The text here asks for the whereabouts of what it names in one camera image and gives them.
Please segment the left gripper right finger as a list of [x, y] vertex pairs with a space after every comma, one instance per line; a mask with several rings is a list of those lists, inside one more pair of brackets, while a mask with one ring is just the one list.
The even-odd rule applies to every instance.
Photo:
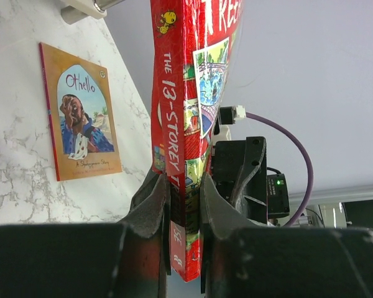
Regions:
[[203, 239], [201, 291], [206, 297], [252, 294], [253, 260], [248, 236], [256, 226], [219, 194], [209, 174], [200, 187], [200, 232]]

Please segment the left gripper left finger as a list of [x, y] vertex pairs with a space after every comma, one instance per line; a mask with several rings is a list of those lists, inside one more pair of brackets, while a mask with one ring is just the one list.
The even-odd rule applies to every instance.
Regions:
[[118, 297], [165, 297], [170, 274], [170, 183], [150, 170], [120, 221], [126, 228], [117, 272]]

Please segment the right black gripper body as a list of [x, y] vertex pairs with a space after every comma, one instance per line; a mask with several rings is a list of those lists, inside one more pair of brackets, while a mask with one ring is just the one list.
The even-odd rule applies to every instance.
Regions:
[[264, 137], [219, 141], [211, 163], [219, 194], [251, 221], [267, 221], [267, 142]]

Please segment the orange Othello book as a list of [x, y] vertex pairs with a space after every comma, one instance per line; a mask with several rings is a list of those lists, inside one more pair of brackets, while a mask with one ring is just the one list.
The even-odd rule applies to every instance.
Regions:
[[58, 181], [120, 173], [108, 71], [39, 44]]

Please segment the red 13-Storey Treehouse book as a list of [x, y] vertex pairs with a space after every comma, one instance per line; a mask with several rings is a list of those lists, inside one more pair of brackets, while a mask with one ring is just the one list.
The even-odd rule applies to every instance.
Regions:
[[152, 1], [153, 170], [170, 184], [170, 267], [186, 282], [201, 272], [202, 176], [211, 163], [242, 1]]

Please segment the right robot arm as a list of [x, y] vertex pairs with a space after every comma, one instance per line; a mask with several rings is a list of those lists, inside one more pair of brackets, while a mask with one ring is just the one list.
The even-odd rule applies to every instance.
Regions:
[[211, 173], [221, 197], [249, 220], [266, 224], [290, 215], [285, 175], [267, 166], [264, 137], [217, 142]]

